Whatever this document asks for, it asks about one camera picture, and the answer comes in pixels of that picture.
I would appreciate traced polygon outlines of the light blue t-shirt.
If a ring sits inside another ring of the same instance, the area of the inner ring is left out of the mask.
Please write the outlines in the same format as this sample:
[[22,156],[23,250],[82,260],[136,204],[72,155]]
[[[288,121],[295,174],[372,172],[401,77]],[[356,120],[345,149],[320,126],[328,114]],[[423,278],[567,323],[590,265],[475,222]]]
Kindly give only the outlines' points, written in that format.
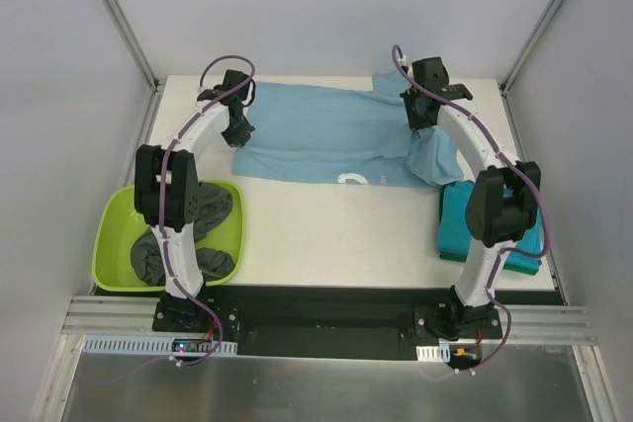
[[455,142],[438,127],[413,131],[397,73],[369,91],[261,82],[247,118],[255,131],[232,172],[268,180],[405,188],[464,177]]

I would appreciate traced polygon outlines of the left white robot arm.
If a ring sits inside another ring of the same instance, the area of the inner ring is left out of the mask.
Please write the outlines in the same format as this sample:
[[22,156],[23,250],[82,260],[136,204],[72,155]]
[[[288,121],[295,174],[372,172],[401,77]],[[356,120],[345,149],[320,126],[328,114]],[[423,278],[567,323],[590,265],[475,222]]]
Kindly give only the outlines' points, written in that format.
[[202,330],[208,307],[197,300],[205,281],[196,257],[195,214],[201,204],[197,159],[220,137],[242,147],[254,127],[244,110],[254,100],[254,75],[229,69],[221,84],[201,87],[184,123],[161,142],[136,151],[134,206],[150,227],[165,273],[165,290],[184,299],[174,318],[186,331]]

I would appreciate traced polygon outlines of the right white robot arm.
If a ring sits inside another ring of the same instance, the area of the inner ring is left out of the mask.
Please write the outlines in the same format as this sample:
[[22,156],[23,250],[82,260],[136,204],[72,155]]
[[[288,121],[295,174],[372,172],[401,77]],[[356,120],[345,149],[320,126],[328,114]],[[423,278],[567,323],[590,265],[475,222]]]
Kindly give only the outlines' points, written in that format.
[[410,62],[392,49],[398,72],[408,83],[402,98],[414,130],[439,127],[457,145],[474,175],[465,220],[471,235],[465,268],[454,285],[460,304],[445,312],[447,330],[468,337],[481,324],[475,307],[495,296],[497,275],[539,214],[540,169],[508,152],[486,126],[463,84],[452,84],[438,56]]

